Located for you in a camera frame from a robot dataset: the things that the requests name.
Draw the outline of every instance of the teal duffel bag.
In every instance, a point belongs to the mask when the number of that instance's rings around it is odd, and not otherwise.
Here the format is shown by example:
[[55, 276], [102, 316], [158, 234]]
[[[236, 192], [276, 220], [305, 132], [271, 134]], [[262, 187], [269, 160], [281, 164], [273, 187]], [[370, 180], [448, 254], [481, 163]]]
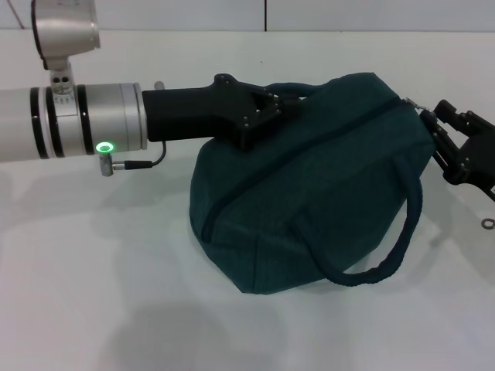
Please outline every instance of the teal duffel bag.
[[[415, 109], [373, 73], [267, 89], [307, 97], [300, 116], [249, 152], [212, 140], [198, 156], [190, 219], [207, 256], [255, 294], [390, 277], [419, 221], [419, 176], [435, 150]], [[386, 259], [344, 273], [380, 244], [406, 200]]]

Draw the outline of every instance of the white wall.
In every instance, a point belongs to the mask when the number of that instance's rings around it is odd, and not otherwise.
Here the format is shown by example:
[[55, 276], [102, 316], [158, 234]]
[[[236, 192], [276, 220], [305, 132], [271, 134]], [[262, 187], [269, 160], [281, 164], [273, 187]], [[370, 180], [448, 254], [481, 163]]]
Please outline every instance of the white wall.
[[[30, 27], [31, 0], [12, 0]], [[102, 29], [261, 31], [264, 0], [96, 0]], [[0, 0], [0, 28], [18, 28], [6, 0]]]
[[495, 31], [495, 1], [268, 0], [268, 29]]

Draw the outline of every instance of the white table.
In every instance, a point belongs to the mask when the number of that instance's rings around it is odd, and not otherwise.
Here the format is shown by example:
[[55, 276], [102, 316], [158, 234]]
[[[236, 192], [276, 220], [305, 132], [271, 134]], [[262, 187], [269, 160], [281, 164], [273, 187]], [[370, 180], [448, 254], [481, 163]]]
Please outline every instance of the white table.
[[[401, 96], [495, 121], [495, 34], [103, 32], [78, 83], [152, 89], [322, 83], [373, 71]], [[46, 85], [29, 32], [0, 32], [0, 88]], [[204, 141], [105, 179], [96, 158], [0, 165], [0, 369], [5, 371], [487, 370], [495, 362], [495, 205], [433, 163], [403, 267], [377, 285], [322, 281], [241, 294], [189, 228]], [[121, 158], [153, 159], [158, 145]], [[395, 221], [360, 269], [376, 264]]]

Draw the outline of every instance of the bag handle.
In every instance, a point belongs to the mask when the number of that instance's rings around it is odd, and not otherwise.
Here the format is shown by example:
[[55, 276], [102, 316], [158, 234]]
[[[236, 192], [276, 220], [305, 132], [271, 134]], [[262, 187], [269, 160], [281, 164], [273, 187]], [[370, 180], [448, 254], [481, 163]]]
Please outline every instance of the bag handle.
[[411, 163], [404, 156], [394, 158], [394, 170], [399, 182], [407, 195], [407, 217], [404, 228], [394, 248], [378, 267], [356, 274], [346, 274], [335, 268], [324, 254], [324, 243], [314, 233], [308, 218], [299, 217], [295, 221], [296, 233], [306, 242], [309, 253], [320, 271], [335, 284], [353, 287], [360, 284], [376, 284], [389, 278], [401, 266], [405, 252], [411, 242], [412, 234], [418, 225], [421, 216], [423, 193], [421, 182], [412, 168]]

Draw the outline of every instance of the small washer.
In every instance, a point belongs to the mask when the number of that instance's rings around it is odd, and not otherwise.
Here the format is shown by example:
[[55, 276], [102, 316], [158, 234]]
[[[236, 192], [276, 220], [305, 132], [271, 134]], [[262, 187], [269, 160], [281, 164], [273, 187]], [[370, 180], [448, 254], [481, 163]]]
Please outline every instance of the small washer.
[[490, 218], [483, 219], [483, 221], [481, 222], [481, 226], [485, 230], [495, 230], [495, 220]]

